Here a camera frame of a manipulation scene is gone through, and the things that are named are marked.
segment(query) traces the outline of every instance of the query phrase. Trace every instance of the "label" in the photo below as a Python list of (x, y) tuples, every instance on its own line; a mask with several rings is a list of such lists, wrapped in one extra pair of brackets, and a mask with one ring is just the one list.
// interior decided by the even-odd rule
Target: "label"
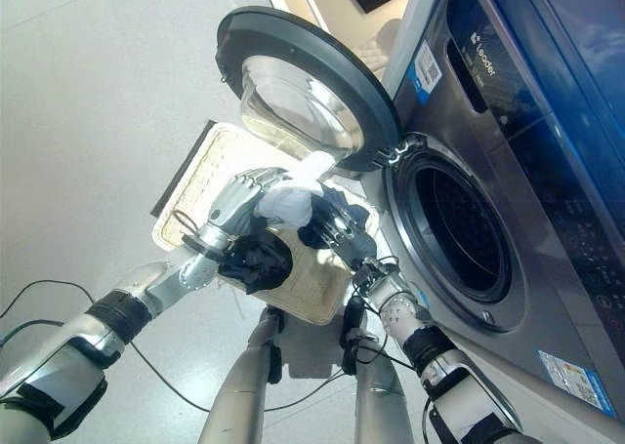
[(425, 104), (442, 77), (442, 72), (427, 41), (423, 41), (417, 51), (414, 62), (410, 64), (408, 69), (408, 76), (417, 90), (419, 102)]
[(555, 385), (606, 415), (616, 417), (597, 373), (575, 366), (545, 351), (538, 350), (538, 357)]

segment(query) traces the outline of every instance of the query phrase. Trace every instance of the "white tile floor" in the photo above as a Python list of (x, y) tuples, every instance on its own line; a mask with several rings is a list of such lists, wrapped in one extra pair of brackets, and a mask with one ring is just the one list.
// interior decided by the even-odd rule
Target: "white tile floor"
[[(237, 101), (213, 61), (219, 20), (235, 7), (267, 3), (2, 0), (0, 305), (27, 282), (49, 277), (101, 296), (134, 266), (162, 256), (150, 239), (151, 205), (205, 120), (238, 122)], [(41, 286), (0, 329), (36, 317), (65, 320), (85, 306), (70, 288)], [(262, 308), (214, 285), (166, 312), (137, 344), (182, 393), (209, 406)], [(291, 338), (310, 337), (296, 326), (287, 326)], [(316, 332), (328, 347), (336, 338), (331, 330)], [(49, 333), (36, 327), (6, 346), (0, 374)], [(294, 346), (288, 355), (293, 364), (308, 357)], [(290, 374), (307, 375), (285, 367), (283, 382), (268, 390), (269, 406), (322, 380), (319, 372), (315, 379)], [(409, 371), (400, 375), (420, 435), (424, 395)], [(133, 351), (107, 377), (102, 402), (62, 442), (196, 442), (204, 414), (173, 395)], [(267, 414), (264, 442), (353, 442), (354, 391), (354, 380), (341, 378), (311, 401)]]

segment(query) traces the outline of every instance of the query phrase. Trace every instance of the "black cable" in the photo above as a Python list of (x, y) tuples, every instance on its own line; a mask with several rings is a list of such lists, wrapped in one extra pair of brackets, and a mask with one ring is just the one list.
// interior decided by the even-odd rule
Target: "black cable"
[(391, 356), (391, 355), (390, 355), (390, 354), (388, 354), (387, 352), (382, 351), (382, 349), (372, 348), (372, 347), (370, 347), (370, 346), (363, 346), (363, 345), (359, 346), (359, 347), (358, 347), (358, 349), (367, 349), (367, 350), (369, 350), (369, 351), (373, 351), (374, 353), (380, 353), (380, 356), (384, 356), (385, 358), (390, 359), (390, 360), (391, 360), (391, 361), (393, 361), (394, 363), (397, 363), (397, 364), (399, 364), (399, 365), (403, 366), (404, 368), (409, 369), (410, 371), (414, 371), (414, 370), (415, 370), (415, 369), (414, 369), (412, 366), (410, 366), (408, 363), (404, 363), (403, 361), (401, 361), (401, 360), (399, 360), (399, 359), (397, 359), (397, 358), (395, 358), (395, 357)]
[(172, 212), (172, 217), (176, 219), (182, 226), (184, 226), (191, 234), (194, 236), (199, 235), (199, 227), (195, 223), (192, 217), (187, 215), (182, 210), (174, 210)]
[[(73, 286), (75, 288), (78, 288), (80, 291), (82, 291), (85, 296), (87, 296), (87, 298), (89, 298), (89, 301), (91, 301), (91, 304), (95, 303), (94, 298), (91, 296), (91, 294), (82, 286), (78, 285), (77, 283), (73, 283), (70, 281), (60, 281), (60, 280), (37, 280), (37, 281), (33, 281), (32, 283), (29, 283), (28, 285), (24, 286), (20, 292), (18, 293), (17, 296), (15, 296), (13, 298), (13, 300), (9, 303), (9, 305), (7, 306), (7, 308), (2, 312), (2, 314), (0, 314), (0, 319), (5, 316), (9, 310), (14, 306), (14, 304), (16, 303), (16, 301), (18, 300), (18, 298), (26, 291), (28, 290), (31, 286), (34, 286), (38, 283), (59, 283), (59, 284), (63, 284), (63, 285), (70, 285)], [(63, 325), (62, 322), (57, 321), (57, 320), (48, 320), (48, 319), (35, 319), (35, 320), (29, 320), (24, 322), (23, 324), (20, 324), (18, 327), (16, 327), (15, 329), (13, 329), (11, 332), (9, 332), (4, 339), (2, 339), (2, 342), (0, 343), (1, 346), (4, 346), (12, 337), (14, 337), (18, 332), (20, 332), (21, 330), (33, 326), (33, 325), (53, 325), (53, 326), (57, 326), (60, 327)], [(147, 366), (149, 367), (149, 369), (156, 375), (156, 377), (158, 377), (172, 392), (174, 392), (176, 395), (178, 395), (178, 397), (180, 399), (182, 399), (183, 401), (185, 401), (188, 405), (190, 405), (193, 408), (196, 408), (197, 410), (201, 410), (204, 413), (210, 413), (210, 409), (209, 408), (204, 408), (200, 405), (197, 405), (196, 403), (192, 402), (191, 400), (189, 400), (188, 398), (186, 398), (184, 395), (182, 395), (173, 385), (171, 385), (171, 383), (169, 381), (167, 381), (167, 379), (165, 379), (165, 377), (156, 369), (156, 367), (146, 358), (146, 356), (139, 350), (139, 348), (133, 343), (130, 342), (130, 346), (137, 352), (137, 354), (139, 355), (139, 357), (147, 364)], [(300, 398), (299, 400), (296, 400), (295, 402), (286, 404), (286, 405), (282, 405), (280, 407), (274, 407), (274, 408), (268, 408), (265, 411), (266, 412), (274, 412), (276, 410), (284, 410), (285, 408), (289, 408), (289, 407), (293, 407), (299, 403), (302, 403), (304, 400), (312, 397), (313, 395), (315, 395), (317, 392), (319, 392), (322, 388), (324, 388), (325, 386), (327, 386), (329, 383), (336, 381), (337, 379), (345, 376), (346, 374), (340, 374), (341, 370), (339, 370), (338, 372), (336, 372), (333, 376), (330, 376), (330, 378), (328, 378), (326, 381), (324, 381), (323, 383), (321, 383), (315, 390), (313, 390), (311, 393), (309, 393), (308, 395), (305, 395), (304, 397)]]
[(137, 346), (135, 345), (134, 342), (130, 342), (130, 346), (135, 349), (135, 351), (137, 351), (137, 354), (139, 355), (139, 357), (141, 359), (144, 360), (144, 362), (147, 364), (147, 366), (149, 367), (149, 369), (152, 370), (152, 373), (154, 373), (156, 375), (156, 377), (158, 377), (160, 380), (162, 380), (162, 382), (167, 385), (167, 388), (169, 388), (172, 392), (174, 392), (176, 395), (178, 395), (178, 397), (187, 402), (188, 405), (190, 405), (193, 408), (196, 408), (197, 410), (201, 410), (204, 413), (211, 413), (211, 409), (210, 408), (204, 408), (200, 405), (197, 405), (196, 403), (190, 401), (188, 398), (186, 398), (184, 395), (182, 395), (173, 385), (171, 385), (169, 383), (169, 381), (167, 381), (165, 379), (165, 377), (160, 374), (160, 372), (154, 367), (154, 365), (152, 363), (149, 362), (149, 360), (146, 358), (146, 356), (141, 353), (141, 351), (137, 348)]
[(423, 414), (421, 415), (421, 432), (423, 433), (423, 442), (425, 444), (430, 444), (428, 440), (428, 431), (426, 430), (426, 425), (428, 424), (428, 408), (432, 403), (432, 399), (428, 397), (426, 400), (426, 404), (423, 406)]
[(323, 383), (321, 383), (315, 390), (313, 390), (311, 393), (309, 393), (308, 395), (303, 396), (302, 398), (300, 398), (299, 400), (296, 400), (295, 402), (289, 403), (288, 405), (282, 405), (281, 407), (273, 407), (273, 408), (266, 408), (265, 411), (266, 412), (275, 412), (277, 410), (284, 410), (285, 408), (289, 408), (289, 407), (293, 407), (299, 403), (302, 403), (304, 400), (306, 400), (307, 398), (312, 397), (313, 395), (315, 395), (317, 392), (319, 392), (320, 390), (322, 390), (324, 387), (326, 387), (329, 383), (336, 381), (339, 378), (342, 378), (343, 376), (346, 376), (347, 374), (343, 373), (343, 374), (337, 374), (335, 373), (334, 376), (326, 379)]
[(410, 295), (412, 298), (414, 298), (414, 295), (413, 295), (412, 293), (410, 293), (409, 291), (407, 291), (407, 290), (397, 291), (396, 293), (393, 293), (393, 295), (392, 295), (392, 296), (389, 296), (388, 298), (386, 298), (386, 299), (384, 300), (384, 302), (382, 303), (382, 305), (380, 305), (380, 312), (382, 312), (382, 309), (384, 309), (384, 307), (385, 307), (385, 306), (386, 306), (386, 305), (387, 305), (390, 301), (392, 301), (392, 300), (393, 300), (396, 296), (403, 295), (403, 294)]
[(9, 332), (7, 335), (5, 335), (2, 340), (0, 340), (0, 349), (4, 347), (5, 344), (7, 344), (7, 342), (12, 339), (15, 335), (17, 335), (19, 332), (21, 332), (23, 329), (27, 328), (27, 327), (31, 327), (33, 325), (52, 325), (55, 327), (60, 327), (63, 323), (58, 321), (58, 320), (48, 320), (48, 319), (34, 319), (34, 320), (28, 320), (27, 322), (24, 322), (23, 324), (20, 324), (18, 327), (16, 327), (15, 329), (13, 329), (11, 332)]
[[(360, 339), (358, 339), (358, 343), (360, 343), (362, 340), (364, 340), (364, 337), (361, 337)], [(373, 358), (369, 359), (368, 361), (362, 361), (361, 359), (358, 359), (358, 348), (359, 345), (356, 345), (356, 353), (355, 353), (355, 360), (360, 363), (360, 364), (371, 364), (373, 361), (375, 361), (376, 359), (378, 359), (381, 355), (382, 352), (384, 351), (384, 348), (386, 348), (387, 346), (387, 342), (389, 341), (389, 334), (384, 334), (384, 341), (382, 342), (382, 346), (380, 346), (377, 350), (375, 348), (371, 348), (372, 350), (375, 350), (375, 355), (373, 356)]]
[(13, 307), (13, 305), (18, 301), (18, 299), (21, 297), (21, 295), (23, 295), (26, 290), (28, 290), (28, 288), (30, 288), (31, 286), (37, 285), (39, 283), (57, 283), (59, 285), (68, 285), (68, 286), (73, 286), (75, 288), (78, 288), (80, 291), (82, 291), (85, 296), (87, 298), (89, 298), (89, 301), (91, 301), (91, 304), (93, 304), (96, 300), (94, 300), (94, 298), (89, 294), (89, 292), (87, 290), (85, 290), (82, 286), (80, 286), (77, 283), (73, 283), (71, 281), (61, 281), (61, 280), (37, 280), (37, 281), (33, 281), (32, 283), (28, 283), (26, 286), (24, 286), (20, 292), (18, 293), (17, 296), (15, 296), (13, 298), (13, 300), (9, 303), (9, 305), (7, 306), (6, 309), (4, 309), (2, 311), (2, 313), (0, 314), (0, 319), (3, 318), (5, 315), (7, 315), (7, 313), (9, 312), (9, 310), (11, 310), (11, 307)]
[(378, 262), (385, 261), (386, 259), (395, 259), (395, 265), (399, 265), (399, 257), (398, 256), (385, 256), (381, 259), (378, 259)]

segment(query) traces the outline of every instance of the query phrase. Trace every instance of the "brand logo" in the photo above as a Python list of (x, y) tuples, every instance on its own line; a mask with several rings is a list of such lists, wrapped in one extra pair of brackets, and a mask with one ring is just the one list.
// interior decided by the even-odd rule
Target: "brand logo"
[(486, 68), (486, 71), (488, 72), (489, 76), (495, 76), (497, 74), (497, 72), (495, 71), (495, 69), (492, 66), (492, 61), (490, 61), (488, 59), (488, 56), (486, 55), (486, 52), (484, 51), (483, 47), (481, 46), (481, 39), (479, 37), (479, 35), (474, 32), (471, 35), (471, 42), (473, 43), (474, 46), (476, 46), (476, 52), (478, 53), (478, 57), (481, 60), (481, 62), (484, 65), (484, 68)]

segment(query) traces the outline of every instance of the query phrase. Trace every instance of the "washing machine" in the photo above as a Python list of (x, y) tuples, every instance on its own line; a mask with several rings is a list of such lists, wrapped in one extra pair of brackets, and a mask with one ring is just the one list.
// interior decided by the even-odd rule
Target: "washing machine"
[(437, 0), (363, 179), (438, 322), (620, 421), (624, 4)]

